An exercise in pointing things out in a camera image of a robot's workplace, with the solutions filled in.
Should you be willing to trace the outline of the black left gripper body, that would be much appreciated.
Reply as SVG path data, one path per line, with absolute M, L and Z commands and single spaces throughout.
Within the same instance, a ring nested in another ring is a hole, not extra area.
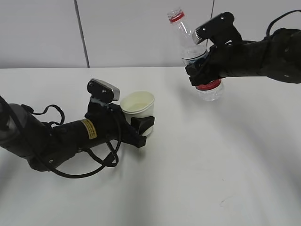
M 85 118 L 89 119 L 96 130 L 96 138 L 87 139 L 84 147 L 95 147 L 107 141 L 117 140 L 141 148 L 146 145 L 146 136 L 139 135 L 126 120 L 119 105 L 101 106 L 89 102 Z

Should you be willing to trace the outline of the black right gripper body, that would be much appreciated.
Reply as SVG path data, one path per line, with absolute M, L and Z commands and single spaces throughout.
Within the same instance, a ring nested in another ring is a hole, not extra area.
M 223 78 L 235 78 L 235 74 L 230 69 L 226 69 L 223 63 L 226 56 L 226 50 L 233 47 L 233 44 L 226 44 L 221 47 L 217 47 L 215 44 L 209 48 L 208 55 L 205 58 L 199 60 L 206 60 L 206 73 L 202 77 L 190 77 L 189 80 L 192 86 L 206 85 L 210 82 L 223 79 Z

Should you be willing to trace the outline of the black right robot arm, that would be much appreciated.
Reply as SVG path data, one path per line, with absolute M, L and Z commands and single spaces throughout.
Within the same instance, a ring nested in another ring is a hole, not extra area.
M 301 32 L 281 28 L 257 42 L 212 46 L 205 59 L 185 67 L 192 86 L 227 77 L 268 77 L 301 82 Z

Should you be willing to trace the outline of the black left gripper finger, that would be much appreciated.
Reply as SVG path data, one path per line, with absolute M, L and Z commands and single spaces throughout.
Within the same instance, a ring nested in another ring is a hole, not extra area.
M 154 116 L 148 116 L 144 118 L 132 117 L 130 125 L 135 128 L 139 135 L 148 136 L 152 132 L 154 123 Z

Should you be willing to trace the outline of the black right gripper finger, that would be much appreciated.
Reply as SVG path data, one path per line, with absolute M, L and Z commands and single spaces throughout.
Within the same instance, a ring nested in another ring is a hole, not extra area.
M 185 66 L 185 71 L 190 77 L 202 77 L 206 73 L 206 60 L 197 60 Z

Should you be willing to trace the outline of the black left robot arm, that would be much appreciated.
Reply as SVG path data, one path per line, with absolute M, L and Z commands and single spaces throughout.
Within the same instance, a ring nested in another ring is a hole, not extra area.
M 26 159 L 37 171 L 51 171 L 72 178 L 58 167 L 80 152 L 87 153 L 100 168 L 115 167 L 122 143 L 143 147 L 145 131 L 154 125 L 153 116 L 126 120 L 119 105 L 90 100 L 82 120 L 65 123 L 41 122 L 27 105 L 0 101 L 0 146 Z

